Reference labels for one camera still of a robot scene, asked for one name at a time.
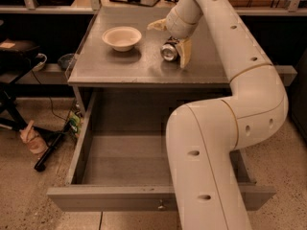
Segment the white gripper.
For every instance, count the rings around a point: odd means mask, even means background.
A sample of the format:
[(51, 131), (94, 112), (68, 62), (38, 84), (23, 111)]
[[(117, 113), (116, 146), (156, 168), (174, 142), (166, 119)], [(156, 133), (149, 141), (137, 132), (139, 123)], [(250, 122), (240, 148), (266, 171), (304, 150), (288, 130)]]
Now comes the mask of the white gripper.
[(174, 38), (180, 39), (176, 45), (180, 56), (180, 67), (185, 68), (190, 61), (192, 40), (189, 37), (196, 27), (196, 17), (186, 9), (173, 7), (166, 19), (159, 19), (147, 26), (148, 30), (168, 31)]

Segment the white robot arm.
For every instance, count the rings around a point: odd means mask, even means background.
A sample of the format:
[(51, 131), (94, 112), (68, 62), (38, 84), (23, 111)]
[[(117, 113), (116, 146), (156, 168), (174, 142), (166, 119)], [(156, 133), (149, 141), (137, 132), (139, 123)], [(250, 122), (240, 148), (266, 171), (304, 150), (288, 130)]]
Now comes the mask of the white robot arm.
[(207, 24), (230, 84), (228, 97), (178, 107), (166, 148), (182, 230), (252, 230), (229, 154), (285, 122), (288, 97), (275, 67), (228, 0), (179, 0), (151, 23), (185, 44)]

